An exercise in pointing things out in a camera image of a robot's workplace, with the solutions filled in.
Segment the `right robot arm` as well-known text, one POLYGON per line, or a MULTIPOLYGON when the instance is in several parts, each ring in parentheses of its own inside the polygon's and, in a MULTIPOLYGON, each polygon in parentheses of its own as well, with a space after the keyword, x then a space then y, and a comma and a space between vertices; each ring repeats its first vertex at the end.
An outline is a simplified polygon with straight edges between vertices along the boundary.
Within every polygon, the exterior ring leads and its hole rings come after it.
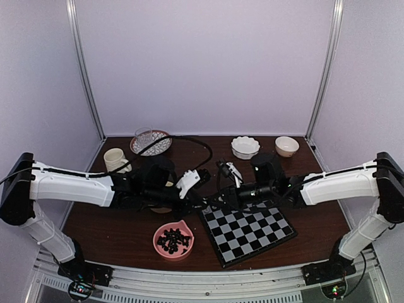
POLYGON ((362 196, 376 199, 358 226, 336 242, 336 251, 323 267, 328 278, 338 278, 361 250, 388 228, 403 223, 403 171, 387 152, 356 167, 294 177, 285 175, 280 160, 271 153, 253 156, 251 166, 253 183, 227 186, 209 198, 209 203, 243 210, 264 201, 271 207, 286 203, 301 208, 362 196))

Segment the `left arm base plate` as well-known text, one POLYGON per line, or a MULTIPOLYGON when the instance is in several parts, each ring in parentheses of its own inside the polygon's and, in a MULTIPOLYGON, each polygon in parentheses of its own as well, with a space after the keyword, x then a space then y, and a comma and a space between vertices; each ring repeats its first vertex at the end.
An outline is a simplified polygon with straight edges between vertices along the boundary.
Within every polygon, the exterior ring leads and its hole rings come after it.
POLYGON ((57 274, 65 276, 74 282, 108 287, 112 278, 113 268, 101 264, 77 261, 73 259, 66 263, 59 263, 57 274))

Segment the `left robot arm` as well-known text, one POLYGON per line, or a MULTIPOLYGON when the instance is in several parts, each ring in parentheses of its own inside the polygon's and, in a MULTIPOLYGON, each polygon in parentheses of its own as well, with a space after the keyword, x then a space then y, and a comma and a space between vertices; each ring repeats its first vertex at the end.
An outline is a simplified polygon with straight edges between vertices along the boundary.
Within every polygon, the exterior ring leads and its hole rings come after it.
POLYGON ((129 172, 85 173, 36 162, 23 153, 5 178, 1 220, 19 226, 66 264, 77 280, 91 273, 79 244, 58 230, 38 205, 40 199, 88 203, 111 209, 170 208, 177 218, 204 209, 207 200, 194 187, 204 170, 189 170, 178 179, 174 164, 164 156, 147 157, 129 172))

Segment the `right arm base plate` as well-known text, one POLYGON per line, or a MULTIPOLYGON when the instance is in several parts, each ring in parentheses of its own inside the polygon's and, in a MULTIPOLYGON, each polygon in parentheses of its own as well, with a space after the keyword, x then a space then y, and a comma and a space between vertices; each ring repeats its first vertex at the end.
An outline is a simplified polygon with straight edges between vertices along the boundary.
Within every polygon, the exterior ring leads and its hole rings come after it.
POLYGON ((327 261, 311 263, 301 268, 306 285, 314 285, 332 280, 343 279, 356 273, 353 261, 341 256, 327 261))

